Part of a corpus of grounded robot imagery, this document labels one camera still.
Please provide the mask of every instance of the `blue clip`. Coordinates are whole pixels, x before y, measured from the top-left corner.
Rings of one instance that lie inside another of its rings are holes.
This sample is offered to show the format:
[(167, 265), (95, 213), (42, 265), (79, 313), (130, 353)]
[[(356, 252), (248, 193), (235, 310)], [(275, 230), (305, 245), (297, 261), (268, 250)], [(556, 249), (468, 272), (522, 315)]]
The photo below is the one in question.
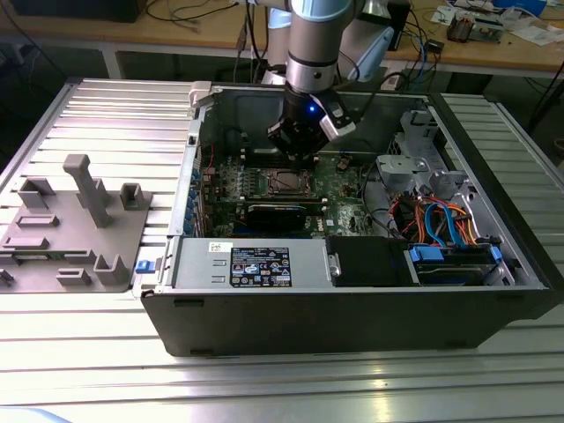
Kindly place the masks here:
[(432, 247), (430, 245), (416, 245), (409, 250), (409, 255), (414, 263), (417, 262), (443, 262), (444, 256), (439, 247)]
[(149, 260), (139, 260), (135, 267), (135, 273), (139, 275), (150, 274), (155, 271), (155, 262), (150, 262)]
[(492, 257), (496, 263), (500, 263), (503, 256), (501, 255), (501, 251), (497, 247), (490, 247), (490, 253), (492, 253)]

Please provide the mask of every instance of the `wire bundle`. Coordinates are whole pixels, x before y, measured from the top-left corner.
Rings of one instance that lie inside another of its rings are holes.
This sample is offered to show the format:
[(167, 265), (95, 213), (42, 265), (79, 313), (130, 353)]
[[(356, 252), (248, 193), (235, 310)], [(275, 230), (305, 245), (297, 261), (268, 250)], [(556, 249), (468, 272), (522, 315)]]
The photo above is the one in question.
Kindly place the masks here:
[[(434, 197), (405, 198), (400, 196), (390, 207), (391, 218), (394, 218), (400, 204), (413, 210), (413, 220), (406, 223), (401, 230), (401, 234), (408, 241), (429, 243), (446, 248), (447, 242), (441, 238), (441, 235), (448, 229), (452, 244), (458, 247), (478, 245), (473, 233), (471, 215), (459, 205), (446, 203)], [(443, 216), (435, 229), (432, 223), (434, 215)]]

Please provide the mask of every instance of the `black plastic cover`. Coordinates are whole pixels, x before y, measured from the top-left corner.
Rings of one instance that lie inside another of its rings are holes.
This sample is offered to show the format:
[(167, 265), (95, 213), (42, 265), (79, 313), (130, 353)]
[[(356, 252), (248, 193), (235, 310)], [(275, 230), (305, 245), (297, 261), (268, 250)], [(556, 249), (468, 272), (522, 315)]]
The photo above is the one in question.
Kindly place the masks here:
[(330, 236), (327, 253), (337, 255), (340, 276), (334, 286), (411, 286), (407, 243), (381, 236)]

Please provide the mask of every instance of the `sticker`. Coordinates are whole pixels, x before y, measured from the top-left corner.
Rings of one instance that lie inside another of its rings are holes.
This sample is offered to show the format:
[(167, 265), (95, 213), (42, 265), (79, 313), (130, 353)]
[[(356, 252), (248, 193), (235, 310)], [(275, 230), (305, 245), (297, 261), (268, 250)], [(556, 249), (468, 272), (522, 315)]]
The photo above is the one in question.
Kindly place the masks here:
[(232, 242), (210, 242), (211, 253), (228, 253), (233, 248)]
[(231, 286), (235, 288), (292, 286), (289, 249), (231, 248), (230, 279)]

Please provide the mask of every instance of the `red cable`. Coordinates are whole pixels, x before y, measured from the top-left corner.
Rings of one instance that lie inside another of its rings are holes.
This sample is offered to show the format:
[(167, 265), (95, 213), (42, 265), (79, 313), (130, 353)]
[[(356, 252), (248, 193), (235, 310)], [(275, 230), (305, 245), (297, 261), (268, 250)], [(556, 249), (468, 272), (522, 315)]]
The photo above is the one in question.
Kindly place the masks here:
[(211, 145), (211, 159), (210, 159), (210, 164), (209, 164), (208, 167), (205, 169), (204, 174), (208, 174), (208, 170), (210, 170), (210, 167), (212, 167), (212, 164), (213, 164), (213, 155), (214, 155), (214, 152), (213, 152), (213, 145)]

